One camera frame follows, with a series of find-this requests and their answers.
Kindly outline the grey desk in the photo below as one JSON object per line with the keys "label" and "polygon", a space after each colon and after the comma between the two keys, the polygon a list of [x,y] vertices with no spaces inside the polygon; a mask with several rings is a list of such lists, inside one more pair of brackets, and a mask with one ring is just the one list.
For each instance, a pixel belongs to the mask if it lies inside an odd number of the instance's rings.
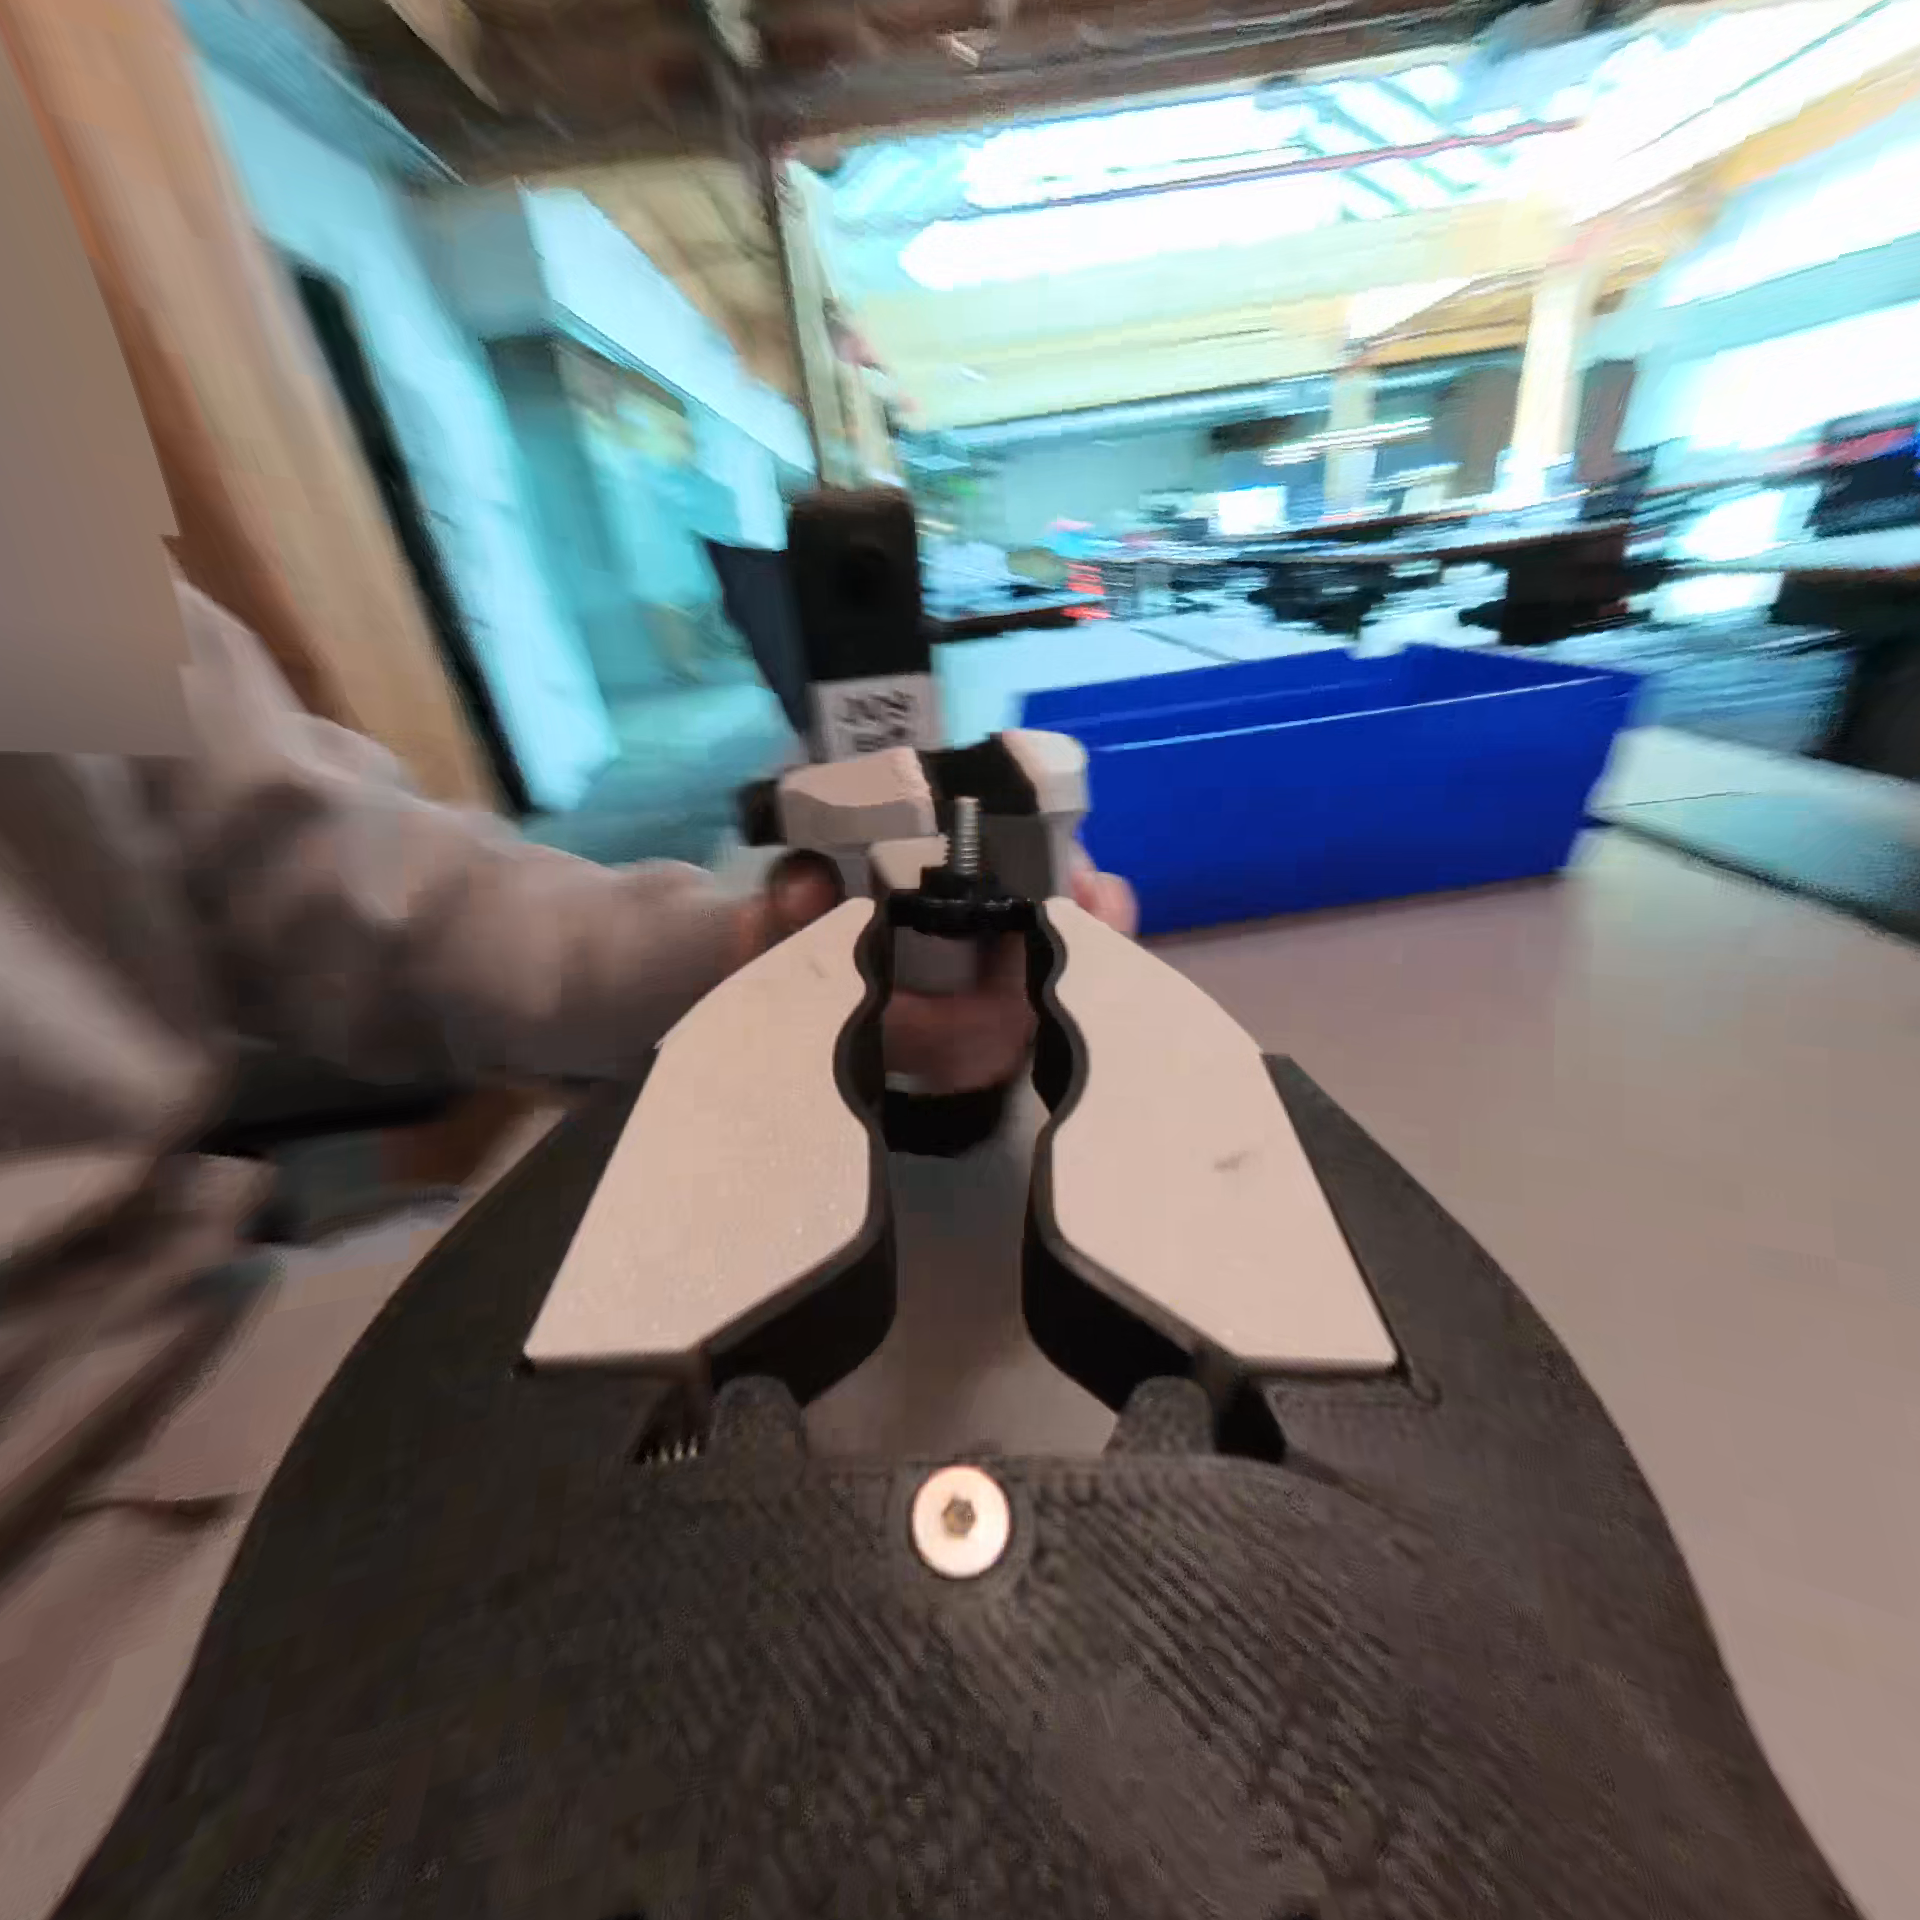
{"label": "grey desk", "polygon": [[[1915,949],[1603,833],[1555,886],[1163,944],[1523,1287],[1634,1451],[1768,1758],[1915,1917]],[[1018,1313],[1013,1143],[897,1174],[901,1306],[818,1451],[1093,1451]],[[5,1622],[5,1917],[45,1917],[173,1705],[257,1495],[401,1278],[295,1256]]]}

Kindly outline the blue plastic bin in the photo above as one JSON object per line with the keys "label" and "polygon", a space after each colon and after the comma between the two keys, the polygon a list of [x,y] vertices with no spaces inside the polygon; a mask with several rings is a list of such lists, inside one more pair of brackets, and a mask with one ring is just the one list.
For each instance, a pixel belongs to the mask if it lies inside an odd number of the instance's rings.
{"label": "blue plastic bin", "polygon": [[1416,643],[1028,694],[1146,938],[1557,877],[1644,677]]}

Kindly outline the person's left forearm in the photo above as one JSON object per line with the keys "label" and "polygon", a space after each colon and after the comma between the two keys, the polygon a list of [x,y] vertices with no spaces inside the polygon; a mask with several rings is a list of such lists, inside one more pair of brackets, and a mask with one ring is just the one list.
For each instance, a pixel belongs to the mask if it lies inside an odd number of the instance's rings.
{"label": "person's left forearm", "polygon": [[191,749],[5,757],[5,1562],[225,1342],[240,1055],[359,1082],[612,1082],[777,941],[680,863],[610,869],[418,797],[177,583]]}

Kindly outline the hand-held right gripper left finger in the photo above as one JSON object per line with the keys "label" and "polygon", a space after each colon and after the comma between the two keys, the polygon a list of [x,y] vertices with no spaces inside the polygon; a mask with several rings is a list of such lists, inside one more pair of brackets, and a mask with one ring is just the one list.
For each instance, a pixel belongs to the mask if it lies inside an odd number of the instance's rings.
{"label": "hand-held right gripper left finger", "polygon": [[881,1151],[843,1083],[871,933],[871,901],[836,905],[658,1042],[527,1336],[531,1373],[721,1378],[873,1243]]}

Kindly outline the person's left hand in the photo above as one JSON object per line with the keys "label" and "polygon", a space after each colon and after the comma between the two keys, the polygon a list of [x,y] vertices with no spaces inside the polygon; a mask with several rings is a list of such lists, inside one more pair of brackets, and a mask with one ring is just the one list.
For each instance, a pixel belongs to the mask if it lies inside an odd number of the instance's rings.
{"label": "person's left hand", "polygon": [[[835,864],[811,854],[770,856],[755,887],[735,903],[735,963],[745,968],[842,905]],[[1034,1046],[1037,1021],[1027,990],[1027,946],[999,942],[977,960],[965,992],[893,990],[883,1014],[883,1058],[893,1079],[932,1096],[1010,1082]]]}

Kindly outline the black knob bolt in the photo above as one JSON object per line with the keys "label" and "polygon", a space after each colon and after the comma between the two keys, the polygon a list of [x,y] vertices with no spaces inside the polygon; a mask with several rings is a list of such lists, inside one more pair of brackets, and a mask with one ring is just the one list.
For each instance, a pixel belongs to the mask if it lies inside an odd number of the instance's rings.
{"label": "black knob bolt", "polygon": [[957,799],[946,854],[921,869],[920,886],[889,897],[887,922],[893,936],[937,944],[1028,942],[1049,886],[1049,831],[1037,811],[987,811]]}

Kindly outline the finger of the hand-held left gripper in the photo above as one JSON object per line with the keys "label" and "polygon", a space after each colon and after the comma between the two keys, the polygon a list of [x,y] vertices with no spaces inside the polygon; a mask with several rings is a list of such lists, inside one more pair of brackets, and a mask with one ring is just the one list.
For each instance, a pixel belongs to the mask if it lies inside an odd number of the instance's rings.
{"label": "finger of the hand-held left gripper", "polygon": [[845,897],[885,899],[944,863],[940,802],[916,751],[815,761],[775,783],[777,845],[831,863]]}
{"label": "finger of the hand-held left gripper", "polygon": [[999,731],[991,797],[991,871],[1009,897],[1074,897],[1098,871],[1085,851],[1089,752],[1059,731]]}

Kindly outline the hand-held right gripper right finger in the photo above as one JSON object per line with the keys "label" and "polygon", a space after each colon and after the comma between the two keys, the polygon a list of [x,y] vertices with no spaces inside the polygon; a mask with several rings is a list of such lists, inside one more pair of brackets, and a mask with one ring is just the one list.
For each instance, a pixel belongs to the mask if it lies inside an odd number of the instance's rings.
{"label": "hand-held right gripper right finger", "polygon": [[1243,1027],[1071,899],[1035,925],[1048,1111],[1023,1311],[1071,1378],[1391,1376],[1401,1352]]}

